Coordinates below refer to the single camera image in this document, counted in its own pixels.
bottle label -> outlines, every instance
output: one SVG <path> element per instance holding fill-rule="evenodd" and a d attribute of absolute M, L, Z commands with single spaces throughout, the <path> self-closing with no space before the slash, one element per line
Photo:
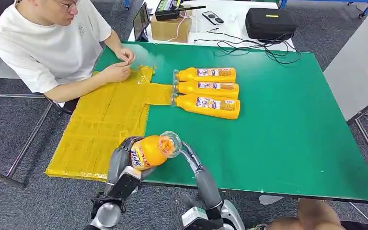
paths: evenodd
<path fill-rule="evenodd" d="M 197 69 L 197 75 L 199 77 L 204 76 L 230 76 L 232 70 L 229 68 L 216 68 L 216 69 Z"/>
<path fill-rule="evenodd" d="M 235 110 L 235 100 L 214 100 L 207 97 L 198 97 L 196 106 L 199 108 L 220 109 L 227 111 Z"/>
<path fill-rule="evenodd" d="M 198 88 L 200 89 L 216 89 L 219 90 L 221 88 L 221 83 L 212 83 L 212 82 L 199 82 Z"/>
<path fill-rule="evenodd" d="M 143 154 L 143 148 L 140 144 L 134 144 L 132 146 L 130 160 L 132 161 L 132 166 L 137 170 L 145 170 L 151 167 Z"/>

cardboard box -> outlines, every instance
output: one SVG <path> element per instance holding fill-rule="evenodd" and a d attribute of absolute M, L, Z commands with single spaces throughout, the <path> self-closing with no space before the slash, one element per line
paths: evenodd
<path fill-rule="evenodd" d="M 191 15 L 191 11 L 187 11 L 187 16 L 188 15 Z M 177 26 L 180 24 L 182 20 L 184 21 L 178 28 L 178 36 L 177 36 Z M 177 38 L 171 40 L 171 42 L 187 43 L 188 33 L 191 30 L 191 22 L 192 20 L 190 18 L 183 19 L 182 17 L 177 18 L 175 20 L 157 21 L 156 17 L 153 16 L 150 20 L 151 34 L 153 40 L 168 41 L 177 36 Z"/>

black cable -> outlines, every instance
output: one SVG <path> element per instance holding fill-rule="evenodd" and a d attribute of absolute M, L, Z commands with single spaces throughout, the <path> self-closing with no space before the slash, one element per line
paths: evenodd
<path fill-rule="evenodd" d="M 298 50 L 296 50 L 293 46 L 291 46 L 286 40 L 281 39 L 282 37 L 286 36 L 286 34 L 282 34 L 278 38 L 273 39 L 273 40 L 264 40 L 264 41 L 262 41 L 262 43 L 258 43 L 258 42 L 252 41 L 252 40 L 247 40 L 247 39 L 242 39 L 242 38 L 239 38 L 239 37 L 236 37 L 236 36 L 232 36 L 232 35 L 227 34 L 227 33 L 213 32 L 217 29 L 218 28 L 215 28 L 215 29 L 212 29 L 212 30 L 207 31 L 207 32 L 212 33 L 212 34 L 217 34 L 217 35 L 222 34 L 222 35 L 226 35 L 228 37 L 236 38 L 236 39 L 239 39 L 240 42 L 232 42 L 232 41 L 221 40 L 221 39 L 215 39 L 215 40 L 195 39 L 194 42 L 196 42 L 196 41 L 217 42 L 217 46 L 222 51 L 225 52 L 224 55 L 232 54 L 233 52 L 238 51 L 238 50 L 246 51 L 246 53 L 242 54 L 242 55 L 245 55 L 245 54 L 250 53 L 252 51 L 251 50 L 252 48 L 263 48 L 266 55 L 270 59 L 272 59 L 272 60 L 274 60 L 274 61 L 276 61 L 277 63 L 280 63 L 280 64 L 291 64 L 291 63 L 297 62 L 301 59 L 301 53 Z M 234 46 L 234 45 L 239 45 L 239 44 L 244 43 L 244 42 L 249 42 L 249 43 L 252 43 L 253 45 L 244 46 L 244 47 Z M 220 43 L 225 43 L 226 45 L 232 47 L 233 49 L 230 49 L 230 48 L 228 49 L 228 47 L 221 46 Z M 276 45 L 276 44 L 281 44 L 281 43 L 284 43 L 284 45 L 286 45 L 286 48 L 287 48 L 287 51 L 285 51 L 284 54 L 275 53 L 275 52 L 271 51 L 270 49 L 268 49 L 270 46 L 273 46 L 273 45 Z M 290 48 L 292 48 L 296 51 L 296 53 L 298 55 L 298 58 L 293 60 L 293 61 L 290 61 L 290 62 L 282 62 L 279 59 L 280 58 L 285 58 L 287 56 L 287 54 L 289 53 L 288 47 L 290 47 Z"/>

white t-shirt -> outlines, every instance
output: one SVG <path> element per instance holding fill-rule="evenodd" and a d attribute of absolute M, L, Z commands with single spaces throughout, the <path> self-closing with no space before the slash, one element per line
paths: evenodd
<path fill-rule="evenodd" d="M 15 5 L 0 16 L 0 58 L 32 92 L 87 79 L 111 27 L 90 0 L 79 0 L 69 26 L 42 26 L 24 18 Z"/>

green table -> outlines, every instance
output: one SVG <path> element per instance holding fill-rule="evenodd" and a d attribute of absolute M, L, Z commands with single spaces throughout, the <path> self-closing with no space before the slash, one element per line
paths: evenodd
<path fill-rule="evenodd" d="M 176 132 L 219 188 L 368 203 L 368 167 L 314 54 L 302 53 L 300 61 L 281 65 L 261 50 L 223 55 L 210 46 L 124 45 L 137 54 L 135 65 L 157 67 L 153 83 L 171 84 L 174 69 L 236 68 L 237 120 L 152 105 L 146 127 L 146 135 Z M 289 60 L 296 55 L 290 53 Z M 106 48 L 95 70 L 115 62 Z M 183 156 L 167 160 L 146 181 L 195 185 Z"/>

